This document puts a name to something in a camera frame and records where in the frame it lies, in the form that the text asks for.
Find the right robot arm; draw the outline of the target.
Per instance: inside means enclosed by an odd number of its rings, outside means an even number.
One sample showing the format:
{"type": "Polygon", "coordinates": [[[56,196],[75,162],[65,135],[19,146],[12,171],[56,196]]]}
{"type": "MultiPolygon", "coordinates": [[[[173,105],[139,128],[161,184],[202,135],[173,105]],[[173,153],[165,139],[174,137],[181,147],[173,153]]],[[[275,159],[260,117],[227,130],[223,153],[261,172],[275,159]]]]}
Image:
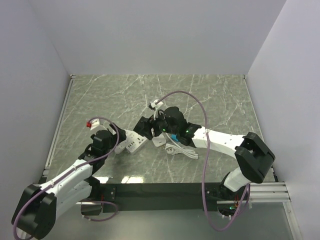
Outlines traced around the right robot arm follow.
{"type": "Polygon", "coordinates": [[[231,200],[247,184],[261,184],[276,157],[254,132],[246,135],[222,133],[187,122],[178,107],[172,106],[149,118],[141,117],[134,132],[152,140],[162,133],[176,135],[179,143],[192,148],[209,148],[236,159],[238,167],[229,172],[217,189],[207,190],[221,200],[231,200]]]}

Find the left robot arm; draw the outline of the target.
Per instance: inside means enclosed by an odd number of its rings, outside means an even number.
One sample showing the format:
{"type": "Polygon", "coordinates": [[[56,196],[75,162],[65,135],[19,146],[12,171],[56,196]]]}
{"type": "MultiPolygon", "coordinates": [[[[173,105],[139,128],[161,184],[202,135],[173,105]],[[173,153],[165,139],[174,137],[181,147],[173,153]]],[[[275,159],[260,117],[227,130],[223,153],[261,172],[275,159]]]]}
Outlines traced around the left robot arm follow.
{"type": "Polygon", "coordinates": [[[98,130],[92,142],[65,171],[40,185],[27,186],[19,199],[11,223],[15,240],[43,239],[56,220],[81,201],[106,204],[101,184],[93,175],[118,146],[127,139],[126,131],[111,123],[98,130]]]}

